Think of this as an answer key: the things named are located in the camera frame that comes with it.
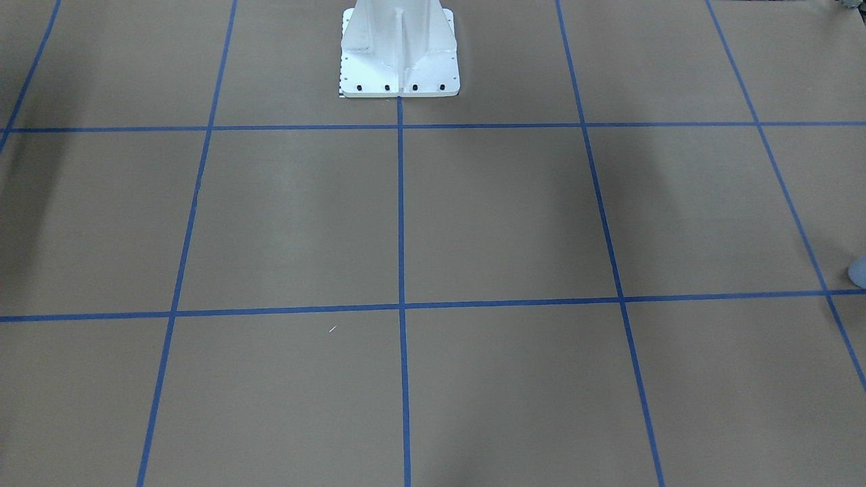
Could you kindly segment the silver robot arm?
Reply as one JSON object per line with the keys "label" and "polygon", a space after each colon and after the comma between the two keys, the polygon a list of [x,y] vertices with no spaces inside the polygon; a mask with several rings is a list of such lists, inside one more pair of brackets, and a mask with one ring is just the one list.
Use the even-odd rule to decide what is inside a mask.
{"label": "silver robot arm", "polygon": [[866,288],[866,255],[860,256],[848,265],[847,275],[851,283],[860,289]]}

